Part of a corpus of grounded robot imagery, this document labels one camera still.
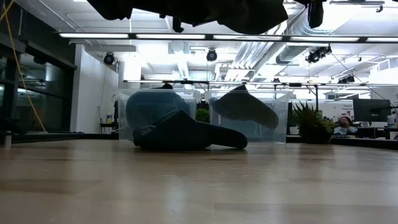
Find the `green plant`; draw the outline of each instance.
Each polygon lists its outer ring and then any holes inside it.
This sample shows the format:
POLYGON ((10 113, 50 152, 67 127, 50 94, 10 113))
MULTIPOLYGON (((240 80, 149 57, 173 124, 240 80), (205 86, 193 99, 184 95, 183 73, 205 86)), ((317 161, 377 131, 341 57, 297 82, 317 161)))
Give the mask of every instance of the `green plant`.
POLYGON ((209 110, 206 109, 197 109, 197 121, 210 123, 210 114, 209 110))
POLYGON ((290 116, 292 121, 298 125, 300 131, 324 129, 327 133, 333 134, 335 128, 333 122, 322 118, 322 115, 308 103, 300 102, 300 104, 301 107, 293 106, 294 112, 290 116))

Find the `wooden table surface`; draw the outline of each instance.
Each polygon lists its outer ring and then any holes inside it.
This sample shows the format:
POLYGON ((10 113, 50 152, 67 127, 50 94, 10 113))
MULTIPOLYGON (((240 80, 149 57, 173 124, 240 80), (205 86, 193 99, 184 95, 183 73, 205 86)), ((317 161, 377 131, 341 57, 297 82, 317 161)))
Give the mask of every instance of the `wooden table surface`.
POLYGON ((398 223, 398 153, 306 144, 146 152, 77 140, 0 149, 0 223, 398 223))

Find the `office desk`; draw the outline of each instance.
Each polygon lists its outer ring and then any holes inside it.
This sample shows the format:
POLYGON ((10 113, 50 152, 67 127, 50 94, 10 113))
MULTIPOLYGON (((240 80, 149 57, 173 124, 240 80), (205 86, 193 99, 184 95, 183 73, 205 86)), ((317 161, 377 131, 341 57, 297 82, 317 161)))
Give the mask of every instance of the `office desk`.
POLYGON ((358 128, 358 137, 390 139, 390 132, 393 131, 398 132, 398 128, 358 128))

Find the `potted plant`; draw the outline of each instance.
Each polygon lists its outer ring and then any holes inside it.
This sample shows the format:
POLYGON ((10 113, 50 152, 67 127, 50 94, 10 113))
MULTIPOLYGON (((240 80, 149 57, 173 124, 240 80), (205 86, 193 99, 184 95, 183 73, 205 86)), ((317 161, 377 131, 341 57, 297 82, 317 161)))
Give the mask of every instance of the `potted plant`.
POLYGON ((329 119, 322 118, 321 114, 309 106, 307 103, 301 103, 301 107, 294 106, 295 112, 291 118, 298 124, 298 130, 301 137, 309 144, 328 144, 335 124, 329 119))
POLYGON ((210 114, 209 110, 206 109, 197 109, 197 121, 210 123, 210 114))
POLYGON ((289 132, 290 134, 299 134, 299 125, 293 120, 295 111, 292 111, 293 116, 289 116, 289 132))

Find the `yellow cable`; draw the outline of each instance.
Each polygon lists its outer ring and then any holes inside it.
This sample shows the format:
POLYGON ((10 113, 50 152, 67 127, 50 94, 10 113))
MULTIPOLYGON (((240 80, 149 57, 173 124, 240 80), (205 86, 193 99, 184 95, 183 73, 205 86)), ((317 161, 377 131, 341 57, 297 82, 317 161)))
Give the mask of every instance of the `yellow cable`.
POLYGON ((33 112, 35 113, 37 120, 39 121, 39 123, 40 123, 40 125, 41 125, 43 131, 45 132, 45 128, 44 128, 44 125, 43 125, 43 123, 42 123, 42 120, 41 120, 40 117, 38 116, 38 114, 37 114, 37 112, 36 112, 36 109, 35 109, 35 106, 33 105, 32 100, 30 99, 29 93, 28 93, 28 91, 27 91, 27 88, 26 88, 26 85, 25 85, 24 76, 22 75, 21 67, 19 66, 18 56, 17 56, 17 52, 16 52, 16 50, 15 50, 15 45, 14 45, 14 40, 12 39, 11 27, 10 27, 10 23, 9 23, 9 21, 8 21, 7 11, 11 8, 11 5, 13 4, 13 2, 14 2, 14 1, 11 1, 10 5, 8 6, 8 8, 4 11, 3 15, 1 15, 0 21, 1 21, 1 19, 3 18, 3 16, 6 17, 7 28, 8 28, 8 34, 9 34, 9 36, 10 36, 12 51, 14 52, 15 62, 16 62, 16 64, 17 64, 17 68, 18 68, 19 75, 21 76, 21 79, 22 79, 22 84, 23 84, 23 86, 24 86, 24 88, 25 88, 25 91, 26 91, 27 99, 29 100, 30 106, 32 107, 33 112))
POLYGON ((10 2, 10 5, 8 5, 7 8, 6 8, 6 5, 3 4, 3 7, 4 7, 6 10, 4 10, 4 13, 1 15, 1 17, 0 17, 0 22, 2 21, 2 19, 4 18, 4 16, 7 15, 7 12, 10 10, 10 8, 11 8, 12 4, 14 3, 14 1, 15 1, 15 0, 12 0, 12 1, 10 2))

